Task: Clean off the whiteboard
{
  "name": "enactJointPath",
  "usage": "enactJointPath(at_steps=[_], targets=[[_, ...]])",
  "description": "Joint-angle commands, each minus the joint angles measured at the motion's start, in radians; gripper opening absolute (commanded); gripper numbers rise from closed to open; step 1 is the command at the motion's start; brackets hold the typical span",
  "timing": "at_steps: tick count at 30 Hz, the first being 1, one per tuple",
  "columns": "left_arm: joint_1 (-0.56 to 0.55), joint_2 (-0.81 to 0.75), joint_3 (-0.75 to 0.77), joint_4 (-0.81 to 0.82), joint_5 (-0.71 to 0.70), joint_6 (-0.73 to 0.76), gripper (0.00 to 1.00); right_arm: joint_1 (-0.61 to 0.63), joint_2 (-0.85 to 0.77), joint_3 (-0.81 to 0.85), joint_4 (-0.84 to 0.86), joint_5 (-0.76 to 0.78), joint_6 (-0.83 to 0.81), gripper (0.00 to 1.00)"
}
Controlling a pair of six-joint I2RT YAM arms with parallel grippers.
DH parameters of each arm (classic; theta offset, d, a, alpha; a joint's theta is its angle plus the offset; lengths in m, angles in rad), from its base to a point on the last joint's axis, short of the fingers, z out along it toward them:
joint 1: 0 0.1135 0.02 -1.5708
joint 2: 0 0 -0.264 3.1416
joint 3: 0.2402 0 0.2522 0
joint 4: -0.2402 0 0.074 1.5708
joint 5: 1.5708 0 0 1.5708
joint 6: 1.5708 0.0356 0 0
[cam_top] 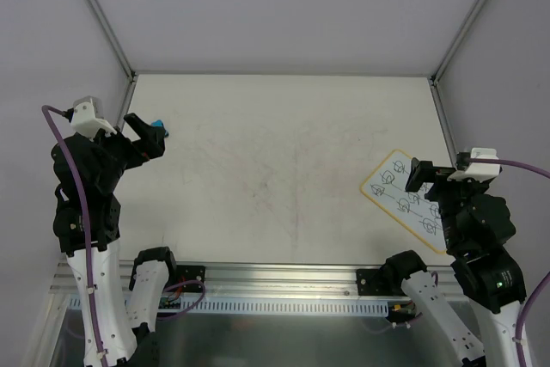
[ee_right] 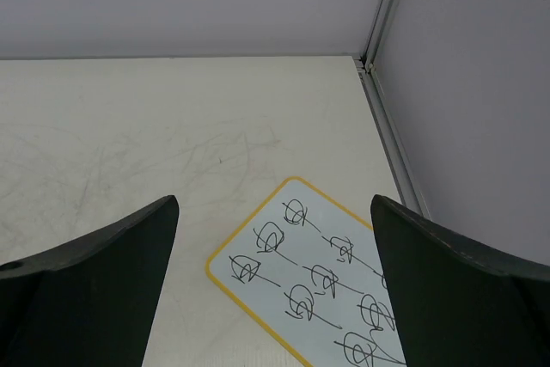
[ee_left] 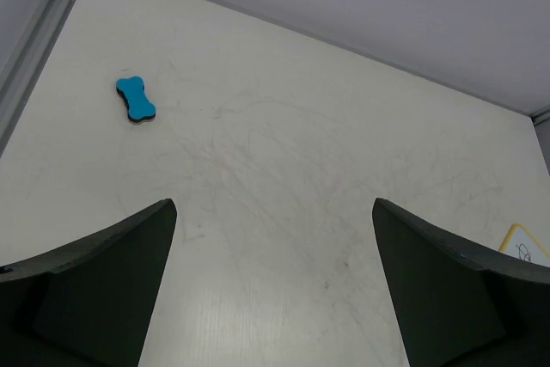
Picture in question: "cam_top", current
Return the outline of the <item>blue whiteboard eraser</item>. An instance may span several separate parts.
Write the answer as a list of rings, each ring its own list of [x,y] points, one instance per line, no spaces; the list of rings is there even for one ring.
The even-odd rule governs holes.
[[[153,127],[162,128],[164,130],[164,137],[165,138],[167,138],[169,136],[169,132],[168,132],[166,126],[164,125],[164,123],[160,119],[153,121],[150,125],[153,126]]]

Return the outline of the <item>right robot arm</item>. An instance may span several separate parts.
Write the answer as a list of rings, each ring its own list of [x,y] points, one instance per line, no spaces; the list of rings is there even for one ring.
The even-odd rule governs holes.
[[[500,165],[495,156],[465,158],[454,168],[414,158],[406,182],[409,193],[431,186],[425,198],[437,203],[451,268],[479,335],[452,309],[416,252],[386,259],[378,272],[389,292],[412,300],[454,366],[532,364],[522,315],[529,302],[523,272],[504,247],[516,228],[505,199],[487,192]]]

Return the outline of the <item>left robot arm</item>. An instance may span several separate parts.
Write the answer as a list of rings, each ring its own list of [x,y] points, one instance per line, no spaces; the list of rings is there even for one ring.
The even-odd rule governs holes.
[[[163,123],[124,117],[136,140],[120,129],[100,128],[87,138],[76,132],[52,148],[58,178],[53,232],[81,299],[86,366],[157,366],[156,317],[162,293],[176,286],[179,270],[168,247],[145,249],[133,262],[124,296],[120,277],[119,216],[114,190],[123,173],[163,156]]]

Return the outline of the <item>yellow framed small whiteboard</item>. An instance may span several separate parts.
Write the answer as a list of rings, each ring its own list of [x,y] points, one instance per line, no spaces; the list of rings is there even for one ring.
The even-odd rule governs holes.
[[[437,254],[446,254],[443,226],[437,202],[425,198],[431,183],[407,192],[411,157],[391,151],[360,186],[360,192]]]

